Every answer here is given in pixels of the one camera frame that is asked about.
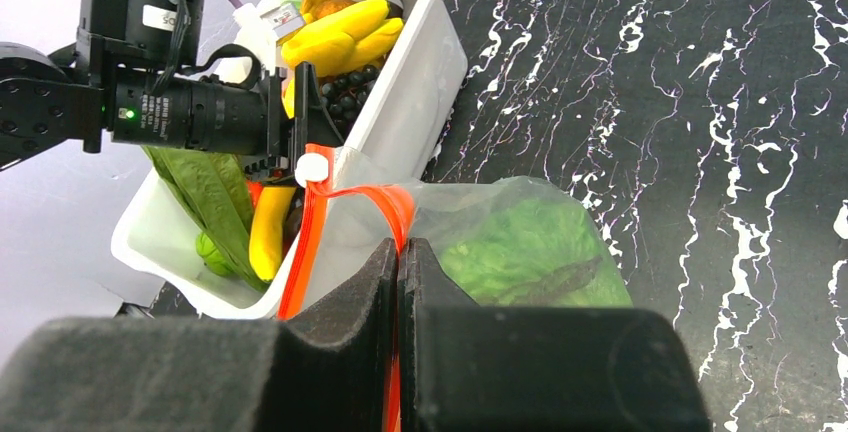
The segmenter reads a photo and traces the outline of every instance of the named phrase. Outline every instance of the black marble surface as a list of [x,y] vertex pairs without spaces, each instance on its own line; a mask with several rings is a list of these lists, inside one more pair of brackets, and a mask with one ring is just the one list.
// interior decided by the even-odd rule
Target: black marble surface
[[848,0],[446,2],[470,71],[426,178],[582,201],[716,430],[848,431]]

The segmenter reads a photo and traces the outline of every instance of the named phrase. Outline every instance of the leaf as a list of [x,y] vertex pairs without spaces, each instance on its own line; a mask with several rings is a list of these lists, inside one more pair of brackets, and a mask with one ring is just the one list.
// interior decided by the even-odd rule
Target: leaf
[[144,149],[159,176],[228,267],[251,287],[265,290],[267,284],[253,272],[248,258],[253,206],[238,160],[193,150]]
[[218,171],[221,182],[227,193],[230,195],[230,200],[236,208],[239,217],[244,223],[244,228],[250,232],[250,225],[253,223],[253,203],[250,200],[250,192],[245,184],[244,172],[241,168],[241,162],[232,154],[206,154],[212,165]]

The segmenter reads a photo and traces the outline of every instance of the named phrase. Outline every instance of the camera lens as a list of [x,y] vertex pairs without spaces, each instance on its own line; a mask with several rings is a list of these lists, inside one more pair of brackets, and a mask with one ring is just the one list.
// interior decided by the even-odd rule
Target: camera lens
[[112,140],[238,155],[265,151],[265,105],[258,93],[175,78],[161,96],[151,96],[145,93],[148,74],[118,74]]

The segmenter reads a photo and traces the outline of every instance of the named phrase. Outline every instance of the green leafy vegetable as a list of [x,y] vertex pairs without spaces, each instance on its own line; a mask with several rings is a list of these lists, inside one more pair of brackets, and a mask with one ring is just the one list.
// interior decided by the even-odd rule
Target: green leafy vegetable
[[632,305],[615,261],[576,201],[525,199],[464,235],[439,261],[481,304]]
[[229,154],[143,147],[159,177],[220,252],[216,266],[234,271],[251,287],[267,284],[253,273],[247,247],[253,206],[238,159]]

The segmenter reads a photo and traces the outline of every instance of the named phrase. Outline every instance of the white plastic cap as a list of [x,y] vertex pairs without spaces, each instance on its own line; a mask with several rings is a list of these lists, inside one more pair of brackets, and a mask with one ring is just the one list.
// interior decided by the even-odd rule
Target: white plastic cap
[[330,177],[330,162],[321,154],[306,153],[297,159],[294,180],[306,188],[308,182],[323,182]]
[[271,25],[262,20],[253,4],[244,4],[236,9],[233,18],[246,34],[240,44],[256,54],[265,69],[273,74],[277,65],[277,34]]

